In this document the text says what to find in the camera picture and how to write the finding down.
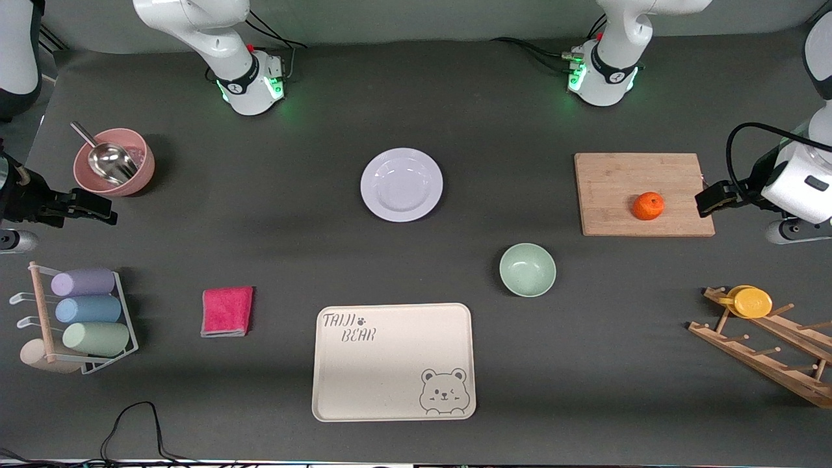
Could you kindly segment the orange fruit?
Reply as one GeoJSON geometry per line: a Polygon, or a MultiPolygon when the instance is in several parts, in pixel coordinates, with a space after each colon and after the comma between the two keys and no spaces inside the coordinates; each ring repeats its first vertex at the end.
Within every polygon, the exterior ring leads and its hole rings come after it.
{"type": "Polygon", "coordinates": [[[644,192],[634,199],[630,210],[632,215],[640,221],[653,221],[662,216],[665,206],[665,201],[660,193],[644,192]]]}

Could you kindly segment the white round plate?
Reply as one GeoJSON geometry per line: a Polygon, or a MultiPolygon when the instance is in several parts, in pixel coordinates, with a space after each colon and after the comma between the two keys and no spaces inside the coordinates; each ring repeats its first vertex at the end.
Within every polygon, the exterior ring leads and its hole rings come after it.
{"type": "Polygon", "coordinates": [[[393,148],[381,152],[363,169],[363,204],[384,221],[404,223],[428,216],[445,189],[443,173],[425,152],[393,148]]]}

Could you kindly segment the metal scoop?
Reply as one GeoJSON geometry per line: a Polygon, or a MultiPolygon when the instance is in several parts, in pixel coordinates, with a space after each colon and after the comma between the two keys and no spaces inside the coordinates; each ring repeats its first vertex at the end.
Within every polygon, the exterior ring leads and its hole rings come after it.
{"type": "Polygon", "coordinates": [[[112,142],[99,142],[77,121],[71,121],[70,125],[91,146],[87,162],[98,177],[118,187],[137,174],[138,166],[125,148],[112,142]]]}

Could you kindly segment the pink bowl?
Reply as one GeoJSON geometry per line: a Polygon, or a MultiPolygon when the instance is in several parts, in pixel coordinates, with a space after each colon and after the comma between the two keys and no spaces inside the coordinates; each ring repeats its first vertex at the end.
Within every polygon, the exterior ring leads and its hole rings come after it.
{"type": "Polygon", "coordinates": [[[133,178],[120,186],[108,183],[91,169],[87,157],[92,147],[85,143],[75,155],[72,164],[72,174],[81,189],[105,198],[123,198],[137,194],[150,183],[155,171],[155,157],[142,135],[131,129],[115,128],[101,131],[95,138],[97,141],[119,144],[127,149],[131,156],[137,156],[138,171],[133,178]]]}

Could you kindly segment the purple cup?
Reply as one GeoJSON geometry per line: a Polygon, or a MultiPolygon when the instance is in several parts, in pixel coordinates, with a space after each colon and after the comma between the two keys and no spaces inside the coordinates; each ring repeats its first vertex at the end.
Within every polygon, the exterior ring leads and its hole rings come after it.
{"type": "Polygon", "coordinates": [[[59,297],[109,295],[115,287],[115,276],[106,268],[66,270],[51,279],[51,291],[59,297]]]}

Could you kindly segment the wooden cutting board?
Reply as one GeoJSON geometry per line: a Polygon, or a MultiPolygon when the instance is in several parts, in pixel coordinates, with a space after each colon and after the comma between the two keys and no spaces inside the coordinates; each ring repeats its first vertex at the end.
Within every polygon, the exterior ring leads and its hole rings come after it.
{"type": "Polygon", "coordinates": [[[582,233],[589,237],[713,237],[695,195],[703,189],[695,153],[579,152],[575,172],[582,233]],[[641,221],[632,205],[645,192],[662,196],[665,209],[641,221]]]}

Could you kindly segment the blue cup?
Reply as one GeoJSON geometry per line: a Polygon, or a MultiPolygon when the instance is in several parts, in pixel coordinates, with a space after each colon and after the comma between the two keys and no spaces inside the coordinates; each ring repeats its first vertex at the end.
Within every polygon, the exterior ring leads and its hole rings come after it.
{"type": "Polygon", "coordinates": [[[121,300],[111,295],[66,297],[56,307],[61,323],[118,322],[122,314],[121,300]]]}

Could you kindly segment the yellow cup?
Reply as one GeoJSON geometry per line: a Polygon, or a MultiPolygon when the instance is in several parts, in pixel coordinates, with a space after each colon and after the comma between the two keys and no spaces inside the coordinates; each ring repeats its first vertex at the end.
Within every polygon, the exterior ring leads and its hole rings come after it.
{"type": "Polygon", "coordinates": [[[731,300],[727,304],[728,310],[741,318],[766,317],[774,308],[772,297],[754,285],[737,285],[726,293],[726,297],[731,300]]]}

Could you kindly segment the green cup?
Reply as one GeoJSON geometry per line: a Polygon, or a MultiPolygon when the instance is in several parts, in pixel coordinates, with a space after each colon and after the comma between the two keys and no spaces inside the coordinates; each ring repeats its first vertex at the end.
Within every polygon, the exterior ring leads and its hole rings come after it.
{"type": "Polygon", "coordinates": [[[78,322],[62,333],[63,346],[102,358],[115,358],[130,343],[129,329],[122,323],[78,322]]]}

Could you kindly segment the beige cup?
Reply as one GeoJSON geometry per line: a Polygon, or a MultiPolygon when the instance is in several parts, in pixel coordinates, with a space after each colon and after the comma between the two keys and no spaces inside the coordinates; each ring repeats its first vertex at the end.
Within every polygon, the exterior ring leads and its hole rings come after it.
{"type": "Polygon", "coordinates": [[[24,344],[19,352],[19,358],[30,367],[59,374],[70,374],[84,367],[83,362],[77,361],[57,359],[54,362],[49,362],[46,356],[45,343],[41,338],[32,339],[24,344]]]}

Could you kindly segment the pink folded cloth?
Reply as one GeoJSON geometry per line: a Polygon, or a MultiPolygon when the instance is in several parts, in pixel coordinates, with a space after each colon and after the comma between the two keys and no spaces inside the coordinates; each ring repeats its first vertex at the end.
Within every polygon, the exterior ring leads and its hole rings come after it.
{"type": "Polygon", "coordinates": [[[254,294],[253,285],[203,291],[200,337],[245,337],[250,328],[254,294]]]}

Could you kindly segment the wooden peg rack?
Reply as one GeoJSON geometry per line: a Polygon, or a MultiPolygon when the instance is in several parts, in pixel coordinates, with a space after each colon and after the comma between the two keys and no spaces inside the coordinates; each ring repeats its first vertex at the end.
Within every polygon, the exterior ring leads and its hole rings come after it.
{"type": "Polygon", "coordinates": [[[719,305],[723,310],[722,314],[714,327],[707,323],[691,322],[687,326],[688,331],[767,379],[783,386],[806,402],[832,411],[832,320],[800,324],[784,317],[785,313],[793,310],[794,304],[788,303],[775,307],[774,302],[772,312],[766,317],[741,318],[727,308],[731,300],[726,297],[726,293],[732,288],[705,288],[702,296],[719,305]],[[811,363],[802,365],[782,363],[775,356],[782,351],[780,346],[760,350],[752,349],[747,344],[750,337],[746,333],[728,337],[724,329],[731,318],[752,323],[785,345],[811,358],[811,363]]]}

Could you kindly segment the pale green bowl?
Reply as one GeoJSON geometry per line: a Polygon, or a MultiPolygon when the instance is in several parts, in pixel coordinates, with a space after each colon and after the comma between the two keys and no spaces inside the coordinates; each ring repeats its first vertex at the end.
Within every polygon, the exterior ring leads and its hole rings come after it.
{"type": "Polygon", "coordinates": [[[539,297],[554,285],[558,267],[553,256],[542,246],[520,243],[503,252],[499,261],[499,276],[512,294],[539,297]]]}

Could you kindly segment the beige bear tray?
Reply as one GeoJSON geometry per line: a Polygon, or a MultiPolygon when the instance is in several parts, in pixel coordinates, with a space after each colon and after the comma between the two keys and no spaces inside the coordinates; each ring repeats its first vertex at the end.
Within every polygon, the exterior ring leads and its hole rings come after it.
{"type": "Polygon", "coordinates": [[[474,358],[461,303],[328,306],[311,409],[322,423],[464,420],[476,411],[474,358]]]}

